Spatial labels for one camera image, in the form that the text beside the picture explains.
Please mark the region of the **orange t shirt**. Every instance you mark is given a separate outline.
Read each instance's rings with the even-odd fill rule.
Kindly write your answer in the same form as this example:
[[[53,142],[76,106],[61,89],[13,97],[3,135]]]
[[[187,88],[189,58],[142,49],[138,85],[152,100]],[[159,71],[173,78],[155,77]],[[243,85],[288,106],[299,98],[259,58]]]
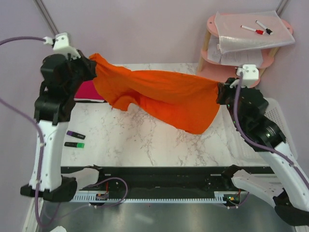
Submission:
[[[113,108],[127,111],[135,104],[191,134],[202,134],[219,111],[216,81],[179,72],[132,71],[110,64],[98,53],[90,60],[96,62],[95,89]]]

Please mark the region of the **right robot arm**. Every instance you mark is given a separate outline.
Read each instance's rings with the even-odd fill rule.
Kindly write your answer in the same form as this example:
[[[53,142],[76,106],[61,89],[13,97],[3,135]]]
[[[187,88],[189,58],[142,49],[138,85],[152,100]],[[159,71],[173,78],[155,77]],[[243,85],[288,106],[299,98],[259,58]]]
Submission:
[[[241,87],[241,83],[238,78],[219,83],[216,102],[227,107],[236,131],[270,166],[282,188],[263,182],[236,165],[223,172],[222,187],[243,189],[260,198],[290,226],[307,226],[309,179],[294,158],[282,130],[266,117],[268,101],[259,90]]]

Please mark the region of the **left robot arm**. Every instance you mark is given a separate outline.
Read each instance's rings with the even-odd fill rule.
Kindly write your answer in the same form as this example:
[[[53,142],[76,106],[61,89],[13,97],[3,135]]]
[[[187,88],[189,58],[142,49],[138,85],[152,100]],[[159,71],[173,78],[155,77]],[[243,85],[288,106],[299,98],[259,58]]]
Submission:
[[[89,169],[74,176],[61,174],[62,147],[75,107],[74,97],[83,82],[97,76],[96,63],[81,51],[77,55],[53,54],[43,60],[41,74],[43,81],[34,103],[35,125],[39,128],[35,163],[31,179],[20,193],[54,203],[69,202],[87,185],[95,190],[106,185],[104,176]]]

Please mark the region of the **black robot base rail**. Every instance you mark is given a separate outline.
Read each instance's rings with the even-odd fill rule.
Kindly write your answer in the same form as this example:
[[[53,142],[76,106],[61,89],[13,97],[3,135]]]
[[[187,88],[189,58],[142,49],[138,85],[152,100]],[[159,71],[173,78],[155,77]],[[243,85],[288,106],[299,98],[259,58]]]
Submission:
[[[221,174],[227,167],[100,167],[99,181],[110,180],[86,190],[108,190],[112,197],[122,198],[193,198],[214,196],[215,191],[237,192]]]

